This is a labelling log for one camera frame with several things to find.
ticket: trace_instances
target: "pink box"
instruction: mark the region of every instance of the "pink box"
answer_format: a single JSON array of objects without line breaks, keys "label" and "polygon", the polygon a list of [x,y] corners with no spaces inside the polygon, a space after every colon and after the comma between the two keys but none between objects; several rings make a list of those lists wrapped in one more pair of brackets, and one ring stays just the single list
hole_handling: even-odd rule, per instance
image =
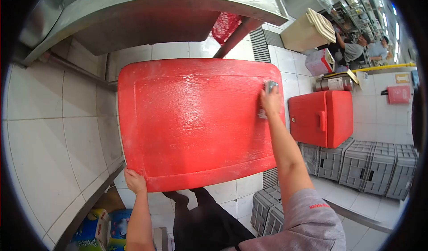
[{"label": "pink box", "polygon": [[328,49],[321,49],[306,56],[305,66],[313,76],[334,72],[334,58]]}]

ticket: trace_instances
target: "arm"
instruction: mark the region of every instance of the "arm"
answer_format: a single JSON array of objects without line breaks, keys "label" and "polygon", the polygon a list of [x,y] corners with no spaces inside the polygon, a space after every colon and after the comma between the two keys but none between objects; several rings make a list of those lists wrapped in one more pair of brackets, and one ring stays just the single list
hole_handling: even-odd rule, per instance
[{"label": "arm", "polygon": [[314,189],[314,186],[309,178],[300,149],[280,118],[282,97],[278,92],[278,87],[274,87],[270,94],[266,94],[262,90],[260,97],[269,121],[272,149],[281,186],[282,206],[285,207],[295,192],[305,188]]},{"label": "arm", "polygon": [[345,49],[345,42],[343,41],[342,37],[340,36],[340,34],[338,32],[336,32],[336,39],[337,39],[337,43],[339,43],[339,46],[342,49]]},{"label": "arm", "polygon": [[382,60],[382,56],[379,55],[377,57],[370,57],[370,60],[372,60],[372,61],[380,61],[380,60]]},{"label": "arm", "polygon": [[134,209],[128,222],[126,245],[129,251],[154,251],[152,220],[148,210],[146,180],[134,170],[124,170],[128,188],[136,194]]}]

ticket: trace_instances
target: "cooler handle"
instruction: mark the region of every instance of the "cooler handle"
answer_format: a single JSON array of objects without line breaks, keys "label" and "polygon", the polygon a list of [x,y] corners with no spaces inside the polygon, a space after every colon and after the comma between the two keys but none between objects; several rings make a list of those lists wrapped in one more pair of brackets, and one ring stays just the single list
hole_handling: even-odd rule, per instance
[{"label": "cooler handle", "polygon": [[317,115],[320,118],[320,129],[321,129],[321,131],[326,131],[325,111],[318,111]]}]

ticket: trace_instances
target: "hand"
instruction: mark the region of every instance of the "hand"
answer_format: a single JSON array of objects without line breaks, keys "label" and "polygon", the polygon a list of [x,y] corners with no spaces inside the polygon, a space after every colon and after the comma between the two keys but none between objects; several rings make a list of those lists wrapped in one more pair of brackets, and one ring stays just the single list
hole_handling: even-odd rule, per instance
[{"label": "hand", "polygon": [[262,89],[260,101],[268,118],[280,114],[282,97],[277,86],[274,86],[269,94],[266,94],[265,90]]},{"label": "hand", "polygon": [[123,173],[125,175],[126,185],[128,185],[128,188],[131,191],[135,194],[139,192],[147,193],[146,180],[143,176],[139,175],[132,169],[128,169],[128,166],[125,167]]}]

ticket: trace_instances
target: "shoe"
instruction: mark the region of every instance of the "shoe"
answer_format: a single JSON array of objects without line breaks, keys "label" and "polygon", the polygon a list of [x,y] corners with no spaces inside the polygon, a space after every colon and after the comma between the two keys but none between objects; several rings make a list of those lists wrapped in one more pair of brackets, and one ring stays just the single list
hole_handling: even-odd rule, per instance
[{"label": "shoe", "polygon": [[164,191],[163,195],[179,204],[187,205],[189,203],[189,198],[186,195],[181,195],[176,191]]}]

